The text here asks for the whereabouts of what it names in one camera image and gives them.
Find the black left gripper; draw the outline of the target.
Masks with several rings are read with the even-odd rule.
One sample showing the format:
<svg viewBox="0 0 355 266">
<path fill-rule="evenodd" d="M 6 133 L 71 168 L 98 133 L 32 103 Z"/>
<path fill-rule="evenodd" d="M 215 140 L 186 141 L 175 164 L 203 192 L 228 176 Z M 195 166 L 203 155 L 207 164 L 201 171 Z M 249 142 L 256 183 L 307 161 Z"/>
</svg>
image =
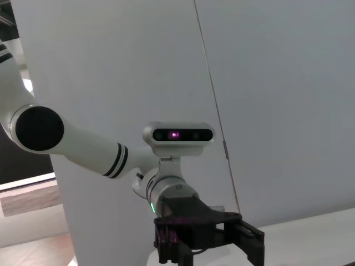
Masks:
<svg viewBox="0 0 355 266">
<path fill-rule="evenodd" d="M 265 233 L 235 212 L 211 209 L 196 196 L 163 198 L 161 215 L 154 220 L 154 247 L 160 264 L 192 264 L 191 249 L 234 244 L 255 266 L 265 264 Z"/>
</svg>

